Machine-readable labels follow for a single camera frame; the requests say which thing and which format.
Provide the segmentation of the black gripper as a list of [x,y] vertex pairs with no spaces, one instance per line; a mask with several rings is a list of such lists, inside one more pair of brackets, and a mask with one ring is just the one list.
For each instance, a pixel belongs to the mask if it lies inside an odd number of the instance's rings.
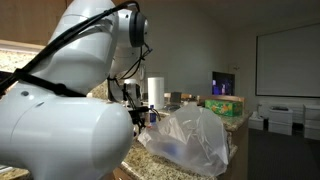
[[129,111],[129,114],[132,119],[132,123],[137,125],[139,128],[145,126],[145,114],[149,111],[147,106],[136,107],[133,110]]

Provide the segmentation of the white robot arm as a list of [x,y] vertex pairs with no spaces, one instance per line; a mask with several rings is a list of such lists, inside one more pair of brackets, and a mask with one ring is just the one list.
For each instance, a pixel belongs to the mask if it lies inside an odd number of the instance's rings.
[[117,102],[89,97],[115,72],[120,48],[144,44],[135,0],[73,0],[48,45],[1,83],[0,164],[34,180],[104,180],[131,148],[134,126]]

